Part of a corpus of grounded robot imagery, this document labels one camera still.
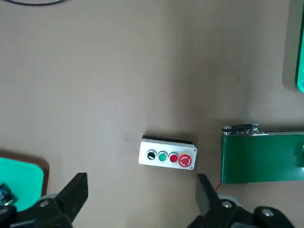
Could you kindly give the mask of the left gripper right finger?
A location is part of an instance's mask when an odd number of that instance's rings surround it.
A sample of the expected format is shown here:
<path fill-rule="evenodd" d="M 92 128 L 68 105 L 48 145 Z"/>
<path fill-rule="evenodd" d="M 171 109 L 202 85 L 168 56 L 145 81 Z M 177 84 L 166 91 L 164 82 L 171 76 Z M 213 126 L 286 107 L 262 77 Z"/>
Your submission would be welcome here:
<path fill-rule="evenodd" d="M 278 209 L 259 206 L 245 210 L 230 199 L 221 199 L 205 174 L 197 174 L 196 201 L 201 214 L 189 228 L 293 228 L 292 222 Z"/>

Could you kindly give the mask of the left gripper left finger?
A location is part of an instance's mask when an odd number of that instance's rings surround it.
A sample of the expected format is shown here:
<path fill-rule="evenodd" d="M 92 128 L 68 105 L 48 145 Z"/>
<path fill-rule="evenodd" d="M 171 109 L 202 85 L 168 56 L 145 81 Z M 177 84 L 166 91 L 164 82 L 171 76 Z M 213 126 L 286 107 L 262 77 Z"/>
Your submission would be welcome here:
<path fill-rule="evenodd" d="M 42 197 L 26 210 L 1 206 L 2 228 L 71 228 L 88 198 L 87 173 L 79 172 L 55 196 Z"/>

